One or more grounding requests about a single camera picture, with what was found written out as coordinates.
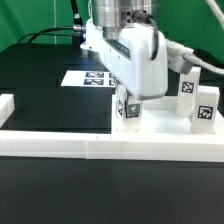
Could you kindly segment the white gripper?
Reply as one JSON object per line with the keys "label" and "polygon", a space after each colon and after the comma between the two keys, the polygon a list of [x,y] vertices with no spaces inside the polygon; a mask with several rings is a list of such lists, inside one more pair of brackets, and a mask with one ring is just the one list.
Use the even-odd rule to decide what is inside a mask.
{"label": "white gripper", "polygon": [[125,102],[127,118],[139,118],[143,103],[140,100],[163,97],[168,90],[168,60],[164,35],[159,32],[157,56],[153,52],[153,28],[135,23],[124,28],[115,42],[106,40],[102,28],[89,19],[86,23],[86,42],[92,44],[101,63],[134,96]]}

